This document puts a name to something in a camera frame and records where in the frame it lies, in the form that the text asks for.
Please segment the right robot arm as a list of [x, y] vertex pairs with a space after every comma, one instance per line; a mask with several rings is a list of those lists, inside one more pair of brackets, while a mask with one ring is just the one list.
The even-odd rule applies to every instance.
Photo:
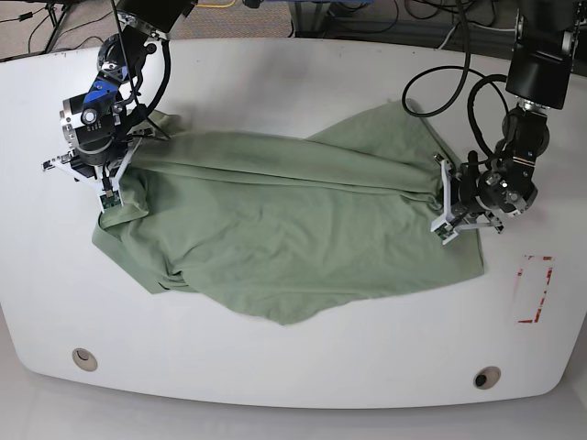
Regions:
[[[170, 32], [194, 1], [119, 1], [110, 6], [116, 33], [100, 47], [97, 74], [85, 93], [66, 99], [60, 112], [66, 150], [42, 164], [90, 186], [102, 211], [123, 205], [120, 181], [143, 139], [164, 141], [151, 118], [171, 78]], [[162, 52], [163, 76], [148, 104], [139, 100], [148, 56]]]

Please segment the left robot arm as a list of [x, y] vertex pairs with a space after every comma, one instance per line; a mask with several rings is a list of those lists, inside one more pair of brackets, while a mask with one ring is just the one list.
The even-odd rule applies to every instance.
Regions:
[[[492, 227], [501, 232], [501, 215], [521, 215], [536, 200], [532, 177], [549, 143], [547, 111], [564, 106], [585, 21], [583, 1], [519, 2], [508, 73], [481, 78], [467, 101], [468, 120], [486, 158], [480, 160], [472, 151], [459, 166], [440, 162], [443, 211], [431, 230], [444, 244], [466, 230]], [[503, 139], [488, 148], [474, 104], [481, 88], [496, 82], [503, 82], [518, 102], [504, 117]]]

